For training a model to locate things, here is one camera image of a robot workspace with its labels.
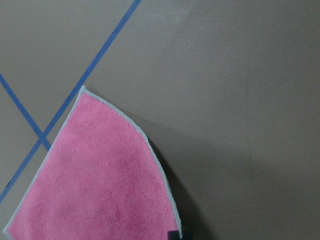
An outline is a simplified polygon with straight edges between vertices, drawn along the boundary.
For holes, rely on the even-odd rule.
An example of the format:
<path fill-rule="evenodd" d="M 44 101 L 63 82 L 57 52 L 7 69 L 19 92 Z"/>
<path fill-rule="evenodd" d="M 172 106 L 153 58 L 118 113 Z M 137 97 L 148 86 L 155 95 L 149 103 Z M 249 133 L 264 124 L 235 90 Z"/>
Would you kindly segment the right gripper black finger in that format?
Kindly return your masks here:
<path fill-rule="evenodd" d="M 192 240 L 193 228 L 189 225 L 181 225 L 177 230 L 169 230 L 167 232 L 168 240 Z"/>

